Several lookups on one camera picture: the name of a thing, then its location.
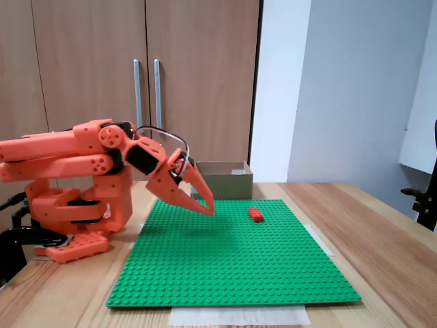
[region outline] cabinet door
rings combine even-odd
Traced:
[[[29,0],[0,0],[0,111],[0,140],[48,132]],[[0,182],[0,203],[26,184]],[[0,232],[12,226],[17,209],[0,212]]]
[[[247,160],[258,0],[146,0],[151,121],[160,60],[163,129],[197,161]],[[168,137],[154,139],[174,149]]]
[[[150,123],[144,0],[33,0],[33,17],[51,131],[102,118],[137,124],[134,59]],[[59,185],[86,187],[70,182]]]

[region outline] white paper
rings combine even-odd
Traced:
[[[305,229],[307,229],[307,231],[314,238],[314,240],[317,241],[317,244],[319,244],[319,246],[324,250],[327,256],[334,256],[334,253],[329,249],[328,246],[326,246],[323,240],[320,239],[320,237],[315,233],[311,225],[304,224],[303,226],[305,227]]]
[[[170,326],[310,325],[305,305],[173,307]]]
[[[142,223],[140,226],[139,226],[139,229],[138,229],[138,234],[142,231],[142,229],[143,229],[143,226],[144,226],[144,223]]]
[[[243,174],[245,174],[246,172],[243,169],[233,169],[231,171],[231,174],[235,175],[235,176],[242,176]]]

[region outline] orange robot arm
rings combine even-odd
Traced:
[[[130,122],[96,120],[69,131],[1,141],[0,178],[36,180],[26,194],[31,215],[43,228],[62,234],[118,231],[132,214],[129,167],[144,174],[149,179],[147,189],[164,202],[214,214],[212,193],[194,162],[187,159],[180,148],[167,156],[159,143],[138,134]],[[48,179],[75,176],[92,176],[94,185],[82,193],[50,188]],[[178,188],[182,180],[200,192],[208,207]]]

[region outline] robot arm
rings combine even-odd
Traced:
[[[159,143],[138,134],[130,122],[97,120],[77,125],[70,131],[2,141],[0,160],[4,163],[0,164],[0,178],[11,182],[102,176],[118,172],[120,159],[148,178],[147,189],[162,201],[214,214],[212,193],[194,161],[186,158],[180,148],[167,156]],[[196,188],[208,207],[179,189],[182,180]]]

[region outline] cabinet handle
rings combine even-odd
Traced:
[[[160,76],[159,60],[155,59],[154,64],[155,64],[156,127],[163,128],[163,117],[161,113],[161,76]]]
[[[134,59],[135,102],[137,103],[137,128],[143,126],[143,106],[141,105],[141,85],[139,78],[139,60]]]

